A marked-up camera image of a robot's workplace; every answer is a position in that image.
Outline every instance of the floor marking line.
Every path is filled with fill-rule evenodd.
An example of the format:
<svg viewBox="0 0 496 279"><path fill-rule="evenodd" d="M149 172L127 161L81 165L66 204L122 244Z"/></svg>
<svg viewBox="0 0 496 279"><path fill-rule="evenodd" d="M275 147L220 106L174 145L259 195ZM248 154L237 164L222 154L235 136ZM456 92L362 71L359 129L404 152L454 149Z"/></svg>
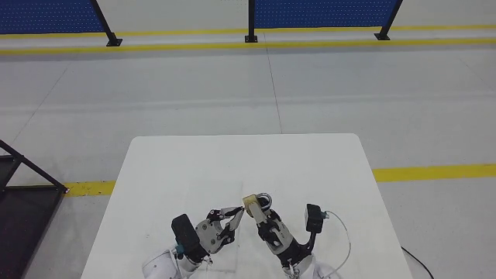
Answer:
<svg viewBox="0 0 496 279"><path fill-rule="evenodd" d="M473 30L496 29L496 25L434 25L434 26L392 26L391 30ZM255 33L319 33L319 32L373 32L380 31L375 27L312 27L312 28L266 28L255 29ZM194 29L194 30L164 30L148 32L117 32L117 36L176 36L176 35L212 35L247 33L247 28L232 29ZM90 38L106 37L105 33L25 33L4 34L0 39L57 39L57 38Z"/></svg>
<svg viewBox="0 0 496 279"><path fill-rule="evenodd" d="M186 44L143 44L122 46L80 46L40 47L26 49L0 49L0 55L32 55L59 53L117 53L159 50L219 50L219 49L262 49L262 48L305 48L305 47L396 47L396 46L438 46L438 45L496 44L496 38L456 38L417 40L334 40L334 41L281 41L259 43L186 43Z"/></svg>
<svg viewBox="0 0 496 279"><path fill-rule="evenodd" d="M474 164L453 166L428 166L374 169L377 182L426 181L496 177L496 164ZM89 181L66 183L70 188L65 197L111 195L115 181Z"/></svg>
<svg viewBox="0 0 496 279"><path fill-rule="evenodd" d="M69 188L69 193L65 197L111 195L115 180L72 182L64 185Z"/></svg>

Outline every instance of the black metal frame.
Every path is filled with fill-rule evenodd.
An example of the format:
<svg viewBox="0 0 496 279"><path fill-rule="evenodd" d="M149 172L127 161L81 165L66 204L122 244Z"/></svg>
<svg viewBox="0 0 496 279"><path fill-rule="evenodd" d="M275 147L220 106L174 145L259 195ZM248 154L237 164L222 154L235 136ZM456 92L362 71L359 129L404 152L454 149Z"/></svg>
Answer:
<svg viewBox="0 0 496 279"><path fill-rule="evenodd" d="M394 18L396 17L396 14L398 14L398 10L401 7L403 0L397 0L396 3L394 4L393 12L389 16L389 20L386 23L386 26L382 26L381 31L379 33L375 33L374 36L377 38L377 40L389 40L388 33L389 29L391 28L391 25L393 24Z"/></svg>
<svg viewBox="0 0 496 279"><path fill-rule="evenodd" d="M258 42L258 37L255 36L255 0L248 0L248 36L245 36L245 42Z"/></svg>
<svg viewBox="0 0 496 279"><path fill-rule="evenodd" d="M388 33L391 25L393 24L394 18L398 14L398 10L401 7L403 0L397 0L394 4L393 12L389 16L389 19L385 26L382 26L379 33L375 33L377 40L389 40ZM255 36L255 0L248 0L248 36L245 36L246 43L255 43L257 41L257 36Z"/></svg>
<svg viewBox="0 0 496 279"><path fill-rule="evenodd" d="M1 139L0 149L10 154L0 156L0 214L2 215L0 236L5 237L0 239L2 243L0 246L0 256L2 256L0 277L4 274L12 279L20 279L36 252L60 204L62 195L68 193L69 190ZM21 164L25 164L53 185L7 187L9 180ZM33 210L29 207L39 208L39 210L32 212ZM12 255L13 247L18 249L15 255Z"/></svg>
<svg viewBox="0 0 496 279"><path fill-rule="evenodd" d="M12 157L14 158L14 161L15 161L15 168L13 168L12 171L9 173L9 177L4 179L5 183L0 183L0 190L2 190L7 185L10 178L16 172L17 168L21 164L25 164L27 167L31 168L33 171L35 171L41 177L44 177L45 179L47 179L51 184L55 185L61 191L67 192L67 188L63 184L61 184L59 181L55 180L52 176L47 174L43 169L39 168L31 160L28 160L27 158L25 158L21 153L17 152L13 148L11 148L10 145L5 143L1 139L0 139L0 148L2 148L3 150L7 151L10 155L12 155Z"/></svg>
<svg viewBox="0 0 496 279"><path fill-rule="evenodd" d="M119 47L121 45L121 43L122 43L122 39L118 39L115 36L115 33L113 33L110 30L110 27L109 27L109 25L107 23L107 20L103 16L103 12L100 9L100 5L98 5L98 2L96 0L90 0L90 2L91 2L91 5L93 6L93 9L95 9L95 12L96 12L96 15L97 15L98 19L102 23L103 30L107 34L107 37L108 37L107 47L113 47L113 46L114 47L117 47L117 46Z"/></svg>

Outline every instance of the post base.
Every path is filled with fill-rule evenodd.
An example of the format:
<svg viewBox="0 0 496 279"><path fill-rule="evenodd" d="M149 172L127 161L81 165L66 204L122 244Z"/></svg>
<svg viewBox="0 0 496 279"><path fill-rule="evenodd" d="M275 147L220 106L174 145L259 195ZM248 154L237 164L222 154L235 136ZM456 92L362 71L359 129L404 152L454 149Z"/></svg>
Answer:
<svg viewBox="0 0 496 279"><path fill-rule="evenodd" d="M257 43L258 37L257 36L245 36L245 42L246 43Z"/></svg>
<svg viewBox="0 0 496 279"><path fill-rule="evenodd" d="M380 33L375 33L374 36L377 38L377 40L391 40L389 39L388 35L381 36Z"/></svg>

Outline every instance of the gray floor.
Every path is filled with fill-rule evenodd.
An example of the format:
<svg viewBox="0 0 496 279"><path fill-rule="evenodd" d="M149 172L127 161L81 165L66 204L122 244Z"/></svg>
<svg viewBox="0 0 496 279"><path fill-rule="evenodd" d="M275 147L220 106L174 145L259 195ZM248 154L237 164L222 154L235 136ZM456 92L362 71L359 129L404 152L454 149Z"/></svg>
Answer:
<svg viewBox="0 0 496 279"><path fill-rule="evenodd" d="M116 179L146 135L356 133L373 168L494 163L494 67L489 46L2 57L0 138L64 182ZM495 185L380 189L436 278L495 278ZM79 278L107 201L64 200L27 278Z"/></svg>

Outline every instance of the robotic hand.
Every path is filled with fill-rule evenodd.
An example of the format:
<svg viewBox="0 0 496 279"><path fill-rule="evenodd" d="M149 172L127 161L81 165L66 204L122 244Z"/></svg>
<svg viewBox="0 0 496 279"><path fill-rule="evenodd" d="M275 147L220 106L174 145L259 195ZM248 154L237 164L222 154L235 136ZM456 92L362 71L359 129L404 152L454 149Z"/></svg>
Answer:
<svg viewBox="0 0 496 279"><path fill-rule="evenodd" d="M281 261L282 269L290 279L321 279L329 277L332 268L318 263L312 253L317 234L322 231L324 219L329 215L321 212L317 205L307 204L305 213L306 230L310 240L299 244L281 221L281 217L270 208L269 194L250 195L243 199L246 213L255 219L258 235L268 245L269 250Z"/></svg>
<svg viewBox="0 0 496 279"><path fill-rule="evenodd" d="M177 245L161 251L143 263L146 279L189 278L203 261L212 264L210 254L218 253L225 245L234 241L234 233L244 213L243 207L211 210L207 219L195 228L188 216L183 214L172 220L172 230ZM223 219L233 217L221 226Z"/></svg>

